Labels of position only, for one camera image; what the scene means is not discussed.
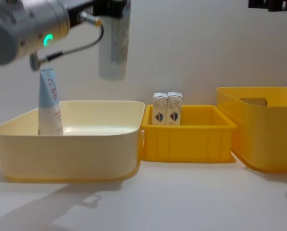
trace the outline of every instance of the yellow storage bin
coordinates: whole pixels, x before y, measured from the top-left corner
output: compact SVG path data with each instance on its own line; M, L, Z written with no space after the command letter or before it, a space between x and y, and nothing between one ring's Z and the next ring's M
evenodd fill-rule
M155 162L231 163L231 138L236 125L212 105L184 105L180 126L152 125L148 105L141 129L141 159Z
M287 172L287 88L218 88L217 99L237 124L233 152L251 168Z

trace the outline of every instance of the green indicator light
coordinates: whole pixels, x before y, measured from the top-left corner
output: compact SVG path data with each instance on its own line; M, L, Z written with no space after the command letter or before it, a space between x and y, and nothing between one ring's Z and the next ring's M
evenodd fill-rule
M53 41L53 35L47 34L44 38L44 46L47 47L51 41Z

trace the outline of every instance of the white table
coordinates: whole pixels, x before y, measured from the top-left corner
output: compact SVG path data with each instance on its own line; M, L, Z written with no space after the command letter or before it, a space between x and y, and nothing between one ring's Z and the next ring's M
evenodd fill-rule
M142 162L123 182L27 184L0 173L0 231L287 231L287 175Z

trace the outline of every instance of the cable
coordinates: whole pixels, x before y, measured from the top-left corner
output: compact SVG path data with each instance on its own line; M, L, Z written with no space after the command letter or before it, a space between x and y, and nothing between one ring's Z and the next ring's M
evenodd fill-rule
M79 51L83 51L85 49L88 49L90 47L93 47L95 46L97 43L99 43L99 41L103 38L104 36L104 26L102 24L100 24L100 36L97 40L95 40L94 42L90 43L90 44L87 44L87 45L84 45L84 46L81 46L81 47L78 47L78 48L74 48L74 49L70 49L68 51L59 51L57 53L54 53L54 54L50 54L50 55L47 55L44 59L40 60L40 62L43 64L43 63L47 63L47 62L50 62L54 59L57 59L61 56L64 56L64 55L68 55L68 54L73 54L73 53L76 53L76 52L79 52Z

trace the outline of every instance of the robotic arm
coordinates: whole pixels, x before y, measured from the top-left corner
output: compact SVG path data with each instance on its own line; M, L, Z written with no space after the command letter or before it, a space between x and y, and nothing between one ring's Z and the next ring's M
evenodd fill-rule
M32 69L38 70L44 62L91 47L103 35L97 16L121 18L125 5L126 0L0 0L0 65L30 55ZM39 49L66 37L72 27L85 21L101 27L97 41L38 59Z

